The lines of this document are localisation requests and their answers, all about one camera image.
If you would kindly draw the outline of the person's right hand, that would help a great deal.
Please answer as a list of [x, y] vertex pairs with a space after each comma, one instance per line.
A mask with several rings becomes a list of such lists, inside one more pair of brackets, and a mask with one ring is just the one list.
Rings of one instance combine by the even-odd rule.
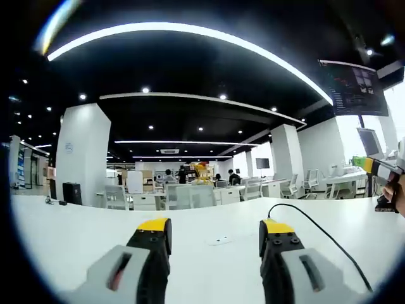
[[402, 217], [405, 217], [404, 182], [404, 175], [401, 175], [396, 184], [389, 182], [383, 188], [383, 196], [395, 205]]

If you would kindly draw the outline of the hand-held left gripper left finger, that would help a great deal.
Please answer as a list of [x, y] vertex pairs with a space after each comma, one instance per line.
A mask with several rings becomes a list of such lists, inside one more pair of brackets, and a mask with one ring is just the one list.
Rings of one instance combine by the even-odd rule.
[[68, 303], [164, 303], [172, 244], [170, 218], [143, 222], [128, 243], [94, 262]]

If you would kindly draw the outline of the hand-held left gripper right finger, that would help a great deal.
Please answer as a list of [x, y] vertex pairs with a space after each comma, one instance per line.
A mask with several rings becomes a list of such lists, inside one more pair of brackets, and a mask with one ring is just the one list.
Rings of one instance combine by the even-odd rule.
[[287, 224], [270, 218], [259, 223], [259, 256], [266, 303], [352, 302], [343, 271], [305, 248]]

